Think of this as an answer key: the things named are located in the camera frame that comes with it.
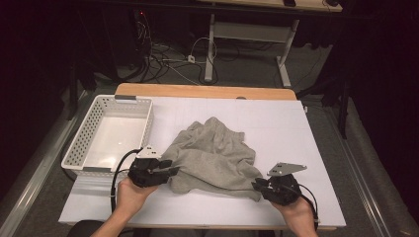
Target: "small black object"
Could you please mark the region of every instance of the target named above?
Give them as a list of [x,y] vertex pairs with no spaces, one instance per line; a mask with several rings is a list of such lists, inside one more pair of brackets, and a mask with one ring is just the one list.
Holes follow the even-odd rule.
[[279,205],[294,203],[301,196],[298,182],[292,174],[274,176],[269,180],[257,178],[255,181],[253,189],[260,192],[264,199]]
[[[135,158],[129,168],[128,176],[135,185],[141,188],[166,184],[170,177],[178,174],[180,169],[180,167],[169,168],[171,165],[171,160],[159,161],[156,158]],[[169,169],[153,172],[156,168]]]
[[339,4],[338,0],[326,0],[326,3],[332,7],[336,7]]
[[287,7],[295,7],[296,3],[294,0],[284,0],[284,5],[286,5]]

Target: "hand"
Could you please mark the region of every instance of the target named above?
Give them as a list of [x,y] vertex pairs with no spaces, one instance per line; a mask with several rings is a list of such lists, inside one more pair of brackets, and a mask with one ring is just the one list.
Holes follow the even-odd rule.
[[296,202],[287,206],[273,202],[271,204],[283,215],[287,226],[296,236],[317,236],[311,206],[304,198],[299,197]]
[[118,184],[117,207],[108,220],[92,236],[116,237],[129,220],[139,211],[145,200],[158,186],[140,188],[130,178],[124,178]]

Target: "forearm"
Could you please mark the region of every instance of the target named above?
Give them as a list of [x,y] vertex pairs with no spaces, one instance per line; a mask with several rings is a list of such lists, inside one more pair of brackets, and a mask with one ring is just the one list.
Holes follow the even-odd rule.
[[92,236],[116,237],[124,229],[130,218],[131,216],[127,216],[126,213],[116,209]]

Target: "person's right hand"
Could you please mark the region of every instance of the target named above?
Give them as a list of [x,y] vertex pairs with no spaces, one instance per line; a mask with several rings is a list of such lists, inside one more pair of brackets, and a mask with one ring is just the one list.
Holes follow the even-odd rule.
[[283,215],[287,226],[296,236],[317,236],[311,206],[304,198],[299,197],[294,203],[286,206],[274,202],[271,204]]

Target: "perforated basket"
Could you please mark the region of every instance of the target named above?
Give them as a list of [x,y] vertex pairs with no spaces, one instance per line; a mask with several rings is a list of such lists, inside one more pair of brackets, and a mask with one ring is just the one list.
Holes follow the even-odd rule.
[[146,98],[97,96],[61,167],[79,176],[113,176],[127,152],[147,145],[152,108],[152,101]]

